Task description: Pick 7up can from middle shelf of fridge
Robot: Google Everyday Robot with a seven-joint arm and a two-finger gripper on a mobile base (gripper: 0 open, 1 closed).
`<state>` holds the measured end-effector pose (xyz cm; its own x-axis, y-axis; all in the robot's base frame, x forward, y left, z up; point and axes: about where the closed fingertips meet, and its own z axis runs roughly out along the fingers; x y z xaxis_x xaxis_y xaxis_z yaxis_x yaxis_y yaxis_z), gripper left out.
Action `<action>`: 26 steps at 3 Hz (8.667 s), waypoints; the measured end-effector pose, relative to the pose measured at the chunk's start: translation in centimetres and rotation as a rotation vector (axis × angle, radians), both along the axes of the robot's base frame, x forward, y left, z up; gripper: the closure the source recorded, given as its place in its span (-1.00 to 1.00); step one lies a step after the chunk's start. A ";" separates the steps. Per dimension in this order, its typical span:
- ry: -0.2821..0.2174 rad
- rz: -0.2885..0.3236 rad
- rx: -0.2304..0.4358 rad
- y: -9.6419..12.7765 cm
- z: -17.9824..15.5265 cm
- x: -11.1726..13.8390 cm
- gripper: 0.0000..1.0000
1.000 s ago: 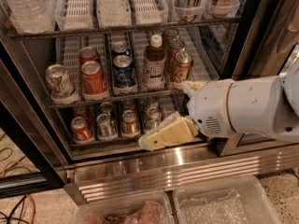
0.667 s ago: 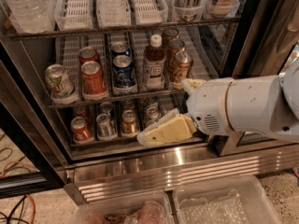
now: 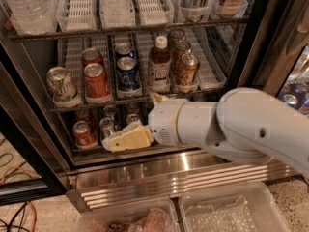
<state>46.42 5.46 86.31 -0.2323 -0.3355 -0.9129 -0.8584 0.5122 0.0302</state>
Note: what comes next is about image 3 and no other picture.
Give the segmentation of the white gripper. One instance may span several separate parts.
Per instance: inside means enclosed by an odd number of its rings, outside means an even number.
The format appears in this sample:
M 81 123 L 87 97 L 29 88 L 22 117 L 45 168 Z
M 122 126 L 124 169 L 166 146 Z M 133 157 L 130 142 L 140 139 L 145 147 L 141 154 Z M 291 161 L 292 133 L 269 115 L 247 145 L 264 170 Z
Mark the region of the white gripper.
M 149 147 L 155 140 L 166 146 L 179 146 L 178 117 L 187 99 L 168 99 L 156 92 L 150 93 L 153 110 L 148 115 L 148 126 L 140 121 L 130 123 L 122 130 L 104 138 L 102 146 L 111 152 Z

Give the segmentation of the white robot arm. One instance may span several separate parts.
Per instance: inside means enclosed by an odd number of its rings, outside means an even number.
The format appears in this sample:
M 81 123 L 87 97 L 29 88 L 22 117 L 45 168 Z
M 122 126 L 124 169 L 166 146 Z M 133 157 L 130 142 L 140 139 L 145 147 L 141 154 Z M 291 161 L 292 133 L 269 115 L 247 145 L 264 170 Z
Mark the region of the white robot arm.
M 309 176 L 309 118 L 277 98 L 237 88 L 219 101 L 168 99 L 153 93 L 148 124 L 133 122 L 102 140 L 117 152 L 157 142 L 195 146 L 225 160 L 266 164 L 279 160 Z

